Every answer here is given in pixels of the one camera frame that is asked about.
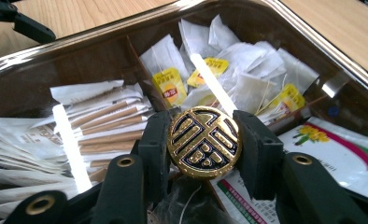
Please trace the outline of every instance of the black clamp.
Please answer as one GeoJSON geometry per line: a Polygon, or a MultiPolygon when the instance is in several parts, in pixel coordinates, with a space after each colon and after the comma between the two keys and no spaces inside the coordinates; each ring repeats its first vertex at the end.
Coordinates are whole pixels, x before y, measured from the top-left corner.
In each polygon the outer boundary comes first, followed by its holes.
{"type": "Polygon", "coordinates": [[[0,21],[13,22],[13,30],[40,44],[47,44],[56,39],[48,27],[18,12],[17,7],[6,0],[0,1],[0,21]]]}

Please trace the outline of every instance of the metal edge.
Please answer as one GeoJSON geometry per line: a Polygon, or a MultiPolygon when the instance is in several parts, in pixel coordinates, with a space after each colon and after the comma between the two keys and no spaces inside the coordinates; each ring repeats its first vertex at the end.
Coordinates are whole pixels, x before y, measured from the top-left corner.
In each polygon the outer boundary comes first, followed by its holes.
{"type": "Polygon", "coordinates": [[[351,78],[358,81],[366,90],[368,90],[368,71],[361,67],[361,65],[350,59],[343,51],[334,46],[333,43],[318,33],[279,0],[262,1],[290,23],[292,27],[308,38],[308,40],[310,40],[316,47],[329,56],[333,62],[341,65],[351,78]]]}
{"type": "MultiPolygon", "coordinates": [[[[201,3],[208,2],[224,2],[233,0],[179,0],[174,3],[161,6],[158,8],[150,9],[128,18],[121,19],[119,21],[114,21],[108,25],[103,25],[100,27],[93,28],[89,31],[81,32],[76,35],[70,35],[62,39],[58,39],[52,43],[33,47],[30,49],[22,50],[8,56],[0,58],[0,71],[3,71],[12,65],[26,63],[32,60],[36,56],[40,56],[44,53],[54,51],[56,49],[61,49],[70,45],[73,45],[79,41],[84,41],[97,37],[99,35],[105,35],[114,32],[125,27],[140,23],[142,21],[149,21],[156,17],[172,13],[175,11],[185,10],[191,7],[195,7],[201,3]]],[[[346,56],[344,52],[337,49],[331,42],[319,34],[315,29],[308,25],[304,20],[298,17],[292,10],[286,7],[279,0],[245,0],[249,2],[256,2],[259,4],[265,4],[272,8],[276,13],[278,13],[284,20],[290,23],[295,29],[297,29],[301,34],[303,34],[308,40],[310,40],[315,46],[322,50],[326,55],[328,55],[335,63],[340,64],[344,70],[347,70],[348,74],[366,89],[368,90],[368,72],[361,67],[358,63],[351,60],[346,56]]]]}

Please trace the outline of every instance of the yellow label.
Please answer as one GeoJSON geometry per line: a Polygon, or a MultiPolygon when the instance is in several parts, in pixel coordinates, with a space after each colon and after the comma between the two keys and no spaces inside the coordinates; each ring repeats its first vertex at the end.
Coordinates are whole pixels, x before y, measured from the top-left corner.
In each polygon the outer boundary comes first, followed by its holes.
{"type": "Polygon", "coordinates": [[[180,73],[174,67],[154,74],[152,82],[170,106],[181,105],[187,97],[180,73]]]}
{"type": "Polygon", "coordinates": [[[290,113],[296,109],[299,109],[305,105],[305,98],[298,92],[297,88],[289,83],[284,86],[283,90],[278,94],[267,106],[265,106],[259,113],[268,108],[275,108],[280,103],[283,103],[286,107],[286,112],[290,113]]]}
{"type": "MultiPolygon", "coordinates": [[[[205,63],[216,77],[219,77],[222,73],[224,73],[229,64],[227,60],[216,58],[206,58],[205,63]]],[[[205,81],[198,70],[195,70],[191,74],[190,78],[188,78],[187,84],[193,87],[199,87],[204,85],[205,81]]]]}

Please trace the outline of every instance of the string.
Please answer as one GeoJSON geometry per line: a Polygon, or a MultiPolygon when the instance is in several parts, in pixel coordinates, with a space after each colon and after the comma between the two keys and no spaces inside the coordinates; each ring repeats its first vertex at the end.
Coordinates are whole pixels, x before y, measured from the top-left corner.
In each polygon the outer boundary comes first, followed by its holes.
{"type": "Polygon", "coordinates": [[[192,197],[196,194],[196,192],[198,192],[198,191],[199,191],[199,189],[201,189],[201,187],[202,187],[202,185],[200,185],[200,186],[199,186],[199,188],[198,188],[198,189],[196,189],[196,190],[192,193],[191,197],[187,200],[187,203],[184,205],[183,211],[181,212],[180,221],[178,222],[178,224],[181,224],[181,222],[182,222],[182,220],[183,220],[184,212],[185,212],[185,210],[186,210],[186,208],[187,208],[188,204],[190,203],[190,201],[191,201],[192,197]]]}

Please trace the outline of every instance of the tea bag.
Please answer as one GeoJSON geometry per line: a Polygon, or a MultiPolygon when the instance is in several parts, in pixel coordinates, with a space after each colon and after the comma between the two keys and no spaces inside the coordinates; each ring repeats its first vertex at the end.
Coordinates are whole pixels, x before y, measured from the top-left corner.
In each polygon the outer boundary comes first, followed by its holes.
{"type": "Polygon", "coordinates": [[[170,35],[165,36],[154,46],[140,56],[141,62],[150,75],[160,73],[170,67],[176,68],[181,79],[187,80],[190,73],[187,71],[178,49],[170,35]]]}
{"type": "Polygon", "coordinates": [[[239,110],[254,114],[262,106],[265,95],[275,83],[239,72],[238,70],[235,72],[237,82],[235,87],[228,91],[228,95],[230,95],[239,110]]]}
{"type": "Polygon", "coordinates": [[[189,56],[198,53],[202,58],[214,57],[219,50],[208,44],[210,28],[189,21],[181,20],[178,23],[184,47],[189,56]]]}
{"type": "Polygon", "coordinates": [[[312,68],[302,63],[300,60],[294,58],[284,49],[279,49],[277,53],[284,61],[287,74],[274,78],[274,82],[281,82],[282,86],[292,83],[298,91],[304,95],[309,86],[318,78],[318,73],[312,68]]]}
{"type": "Polygon", "coordinates": [[[170,106],[181,105],[187,97],[187,86],[182,80],[187,80],[190,74],[173,38],[167,35],[143,53],[140,60],[165,102],[170,106]]]}
{"type": "Polygon", "coordinates": [[[254,46],[267,50],[267,53],[263,57],[262,62],[255,68],[251,69],[248,72],[249,74],[254,77],[269,80],[272,77],[279,76],[286,72],[283,60],[271,44],[266,41],[261,41],[257,42],[254,46]]]}
{"type": "MultiPolygon", "coordinates": [[[[231,90],[236,85],[237,75],[233,68],[228,68],[221,76],[218,77],[218,82],[225,90],[231,90]]],[[[181,105],[181,110],[184,111],[197,105],[207,105],[218,107],[219,101],[207,85],[203,85],[190,92],[187,99],[181,105]]]]}
{"type": "Polygon", "coordinates": [[[236,43],[219,53],[216,58],[225,59],[229,67],[239,71],[249,71],[261,63],[267,50],[248,43],[236,43]]]}
{"type": "Polygon", "coordinates": [[[221,17],[216,16],[210,24],[208,44],[218,51],[227,49],[240,40],[228,26],[222,23],[221,17]]]}

